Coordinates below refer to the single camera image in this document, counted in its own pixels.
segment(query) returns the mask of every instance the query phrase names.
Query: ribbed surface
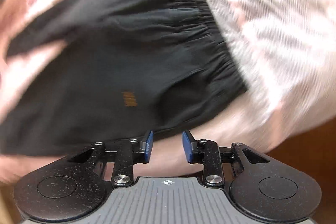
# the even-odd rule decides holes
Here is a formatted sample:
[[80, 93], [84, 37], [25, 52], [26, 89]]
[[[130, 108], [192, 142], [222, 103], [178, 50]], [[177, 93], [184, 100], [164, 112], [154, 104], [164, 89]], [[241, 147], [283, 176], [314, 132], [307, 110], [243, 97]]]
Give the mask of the ribbed surface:
[[[257, 224], [239, 213], [219, 189], [201, 186], [196, 178], [139, 178], [116, 189], [102, 207], [81, 224]], [[302, 224], [313, 224], [305, 221]]]

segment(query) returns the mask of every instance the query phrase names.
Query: black device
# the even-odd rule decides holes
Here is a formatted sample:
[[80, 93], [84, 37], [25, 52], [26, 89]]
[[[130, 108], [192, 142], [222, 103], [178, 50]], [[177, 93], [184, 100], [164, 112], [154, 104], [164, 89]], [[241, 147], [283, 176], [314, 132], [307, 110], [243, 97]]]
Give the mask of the black device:
[[[185, 131], [182, 144], [190, 164], [204, 165], [202, 179], [134, 180], [133, 165], [150, 160], [149, 131], [142, 140], [96, 142], [27, 174], [14, 189], [16, 205], [25, 224], [314, 223], [321, 189], [310, 176], [242, 143], [218, 147]], [[108, 162], [114, 169], [104, 181]]]

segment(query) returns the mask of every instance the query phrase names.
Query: orange logo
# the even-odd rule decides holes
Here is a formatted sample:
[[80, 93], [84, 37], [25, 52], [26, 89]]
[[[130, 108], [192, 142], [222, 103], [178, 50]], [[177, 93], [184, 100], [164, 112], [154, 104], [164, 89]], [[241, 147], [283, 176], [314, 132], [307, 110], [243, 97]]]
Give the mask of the orange logo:
[[125, 106], [137, 106], [137, 100], [135, 99], [133, 92], [123, 92]]

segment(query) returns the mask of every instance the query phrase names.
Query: wooden floor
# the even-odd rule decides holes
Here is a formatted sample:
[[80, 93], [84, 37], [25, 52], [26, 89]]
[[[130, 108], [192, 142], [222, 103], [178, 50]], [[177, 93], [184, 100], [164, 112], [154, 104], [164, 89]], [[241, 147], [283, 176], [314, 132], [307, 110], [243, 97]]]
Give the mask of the wooden floor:
[[[322, 189], [322, 201], [314, 219], [318, 224], [336, 224], [336, 119], [307, 133], [290, 138], [269, 155], [312, 176]], [[11, 222], [17, 224], [20, 216], [13, 203], [12, 188], [1, 189]]]

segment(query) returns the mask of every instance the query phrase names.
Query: metal rivet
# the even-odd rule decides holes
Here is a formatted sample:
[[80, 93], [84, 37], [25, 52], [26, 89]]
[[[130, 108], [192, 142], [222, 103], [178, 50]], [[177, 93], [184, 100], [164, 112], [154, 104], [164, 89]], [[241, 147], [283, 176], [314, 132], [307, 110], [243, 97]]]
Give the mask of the metal rivet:
[[210, 175], [206, 177], [206, 181], [211, 183], [211, 184], [217, 184], [222, 182], [222, 178], [218, 175]]
[[126, 175], [118, 175], [113, 178], [114, 182], [117, 184], [125, 184], [130, 181], [129, 176]]

